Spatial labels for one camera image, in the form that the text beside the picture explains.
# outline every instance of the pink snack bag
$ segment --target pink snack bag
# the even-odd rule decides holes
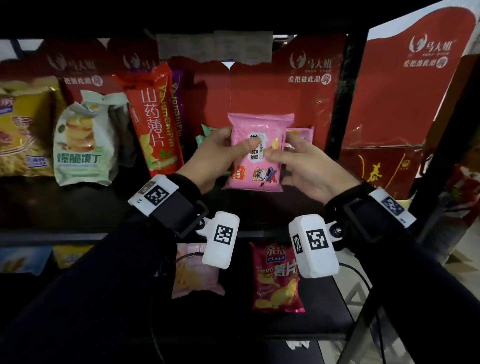
[[[234,163],[232,175],[224,188],[282,192],[280,184],[280,164],[264,159],[264,149],[283,149],[287,127],[295,114],[287,115],[252,115],[228,113],[233,125],[232,145],[246,138],[260,137],[260,145],[242,160]]]
[[[296,134],[301,136],[307,142],[312,144],[313,142],[313,126],[311,128],[287,128],[287,133]],[[285,147],[293,148],[290,143],[285,143]]]
[[[207,243],[177,243],[177,259],[189,253],[203,253]],[[218,283],[218,268],[202,263],[200,255],[183,258],[176,263],[172,298],[192,291],[212,291],[221,296],[225,290]]]

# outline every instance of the purple snack bag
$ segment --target purple snack bag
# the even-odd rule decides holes
[[[175,115],[175,123],[177,125],[177,134],[179,136],[180,145],[183,148],[183,126],[185,119],[183,116],[183,102],[180,96],[180,85],[183,77],[183,70],[172,68],[172,104],[173,114]]]

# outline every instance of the black sleeve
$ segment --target black sleeve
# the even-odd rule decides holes
[[[189,200],[200,197],[188,179],[172,175]],[[132,317],[152,297],[154,274],[173,262],[173,233],[142,218],[118,226],[55,279],[0,336],[0,363],[66,358],[72,363],[108,357]]]
[[[473,332],[480,325],[480,302],[367,192],[364,187],[349,191],[327,211],[341,211],[342,204],[360,199],[352,212],[378,241],[365,241],[345,215],[336,216],[393,327],[417,364],[466,363],[461,357],[477,351]]]

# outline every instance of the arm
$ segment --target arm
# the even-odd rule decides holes
[[[177,174],[168,178],[195,202],[213,188],[233,160],[260,140],[228,144],[231,128],[211,134]],[[55,279],[0,336],[0,363],[27,363],[54,356],[69,362],[101,361],[115,349],[138,310],[148,307],[160,263],[172,263],[172,231],[151,228],[137,213],[108,234]],[[170,290],[171,285],[162,287]]]
[[[295,153],[267,151],[267,158],[285,163],[292,172],[284,184],[326,204],[327,219],[343,224],[342,244],[360,261],[412,359],[418,364],[435,363],[475,355],[474,335],[468,329],[480,324],[480,302],[473,294],[368,197],[373,187],[360,186],[356,178],[301,138],[289,135],[287,141]],[[363,201],[352,205],[352,212],[370,236],[381,236],[375,243],[367,243],[341,212],[356,198]]]

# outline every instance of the person's left hand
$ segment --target person's left hand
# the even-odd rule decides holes
[[[232,128],[229,127],[210,133],[177,172],[195,183],[202,194],[213,188],[215,180],[223,176],[234,160],[250,153],[262,141],[260,138],[248,138],[230,146],[231,133]]]

